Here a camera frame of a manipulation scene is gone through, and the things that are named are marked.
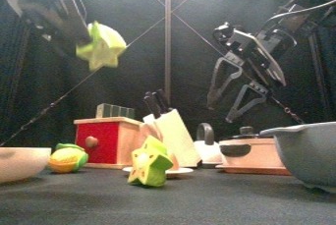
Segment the dark tabletop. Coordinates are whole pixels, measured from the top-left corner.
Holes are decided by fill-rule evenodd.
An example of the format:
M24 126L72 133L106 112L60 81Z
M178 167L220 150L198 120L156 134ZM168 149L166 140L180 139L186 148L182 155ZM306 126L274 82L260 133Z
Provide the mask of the dark tabletop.
M162 188L129 185L121 170L45 170L0 185L0 224L336 224L336 195L292 176L220 169L196 169Z

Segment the white bowl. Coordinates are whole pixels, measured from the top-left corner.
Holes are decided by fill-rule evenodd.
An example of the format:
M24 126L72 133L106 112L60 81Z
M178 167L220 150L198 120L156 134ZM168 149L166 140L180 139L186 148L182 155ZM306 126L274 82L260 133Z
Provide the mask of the white bowl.
M24 180L44 169L50 148L0 147L0 183Z

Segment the white plate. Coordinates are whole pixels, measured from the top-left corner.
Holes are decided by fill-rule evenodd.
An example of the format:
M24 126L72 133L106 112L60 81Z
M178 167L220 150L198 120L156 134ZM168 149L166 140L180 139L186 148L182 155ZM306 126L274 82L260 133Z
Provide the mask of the white plate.
M122 171L129 172L132 167L124 167ZM180 167L178 170L166 170L165 174L186 174L192 173L194 170L192 168Z

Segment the green plush toy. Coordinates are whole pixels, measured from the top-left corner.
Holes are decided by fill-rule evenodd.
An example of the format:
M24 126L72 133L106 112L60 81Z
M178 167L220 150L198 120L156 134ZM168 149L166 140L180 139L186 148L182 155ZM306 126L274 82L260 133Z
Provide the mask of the green plush toy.
M165 170L173 166L166 147L160 140L149 136L140 149L132 154L132 170L128 176L130 184L161 187L165 183Z
M60 143L48 159L48 167L56 173L73 173L88 162L88 153L76 144Z

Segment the cable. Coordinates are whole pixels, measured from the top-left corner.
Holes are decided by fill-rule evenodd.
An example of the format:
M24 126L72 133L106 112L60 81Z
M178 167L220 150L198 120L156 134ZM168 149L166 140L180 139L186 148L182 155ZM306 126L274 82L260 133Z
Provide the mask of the cable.
M308 8L308 9L302 9L302 10L298 10L298 11L293 11L293 12L286 12L286 13L278 14L278 15L276 15L274 17L272 17L272 18L265 22L265 24L266 24L268 22L273 21L274 19L286 18L286 17L293 17L293 16L297 16L297 15L302 15L302 14L306 14L308 12L310 12L310 11L313 11L313 10L322 9L322 8L325 8L325 7L329 7L329 6L334 5L334 4L336 4L336 0L332 0L332 1L329 1L329 2L326 2L326 3L324 3L324 4L321 4L321 5L317 5L317 6L314 6L314 7L310 7L310 8Z

